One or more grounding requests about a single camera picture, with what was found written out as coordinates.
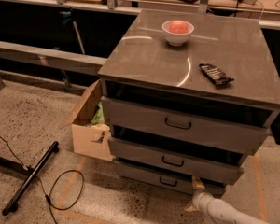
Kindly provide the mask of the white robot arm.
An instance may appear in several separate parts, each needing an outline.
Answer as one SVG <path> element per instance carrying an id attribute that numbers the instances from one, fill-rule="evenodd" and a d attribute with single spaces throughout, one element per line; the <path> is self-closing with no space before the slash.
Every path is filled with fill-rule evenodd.
<path id="1" fill-rule="evenodd" d="M 269 224 L 268 222 L 238 211 L 229 203 L 210 194 L 199 177 L 192 178 L 192 201 L 185 207 L 187 212 L 198 211 L 208 217 L 228 224 Z"/>

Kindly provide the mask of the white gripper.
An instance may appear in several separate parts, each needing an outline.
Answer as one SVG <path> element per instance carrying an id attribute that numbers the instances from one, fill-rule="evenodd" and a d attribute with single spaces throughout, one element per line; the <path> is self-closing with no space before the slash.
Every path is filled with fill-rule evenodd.
<path id="1" fill-rule="evenodd" d="M 192 202 L 189 202 L 184 210 L 186 212 L 197 212 L 198 210 L 201 213 L 210 216 L 208 204 L 215 199 L 214 196 L 202 190 L 205 189 L 205 185 L 199 177 L 194 176 L 192 178 L 192 186 L 196 191 L 193 194 Z"/>

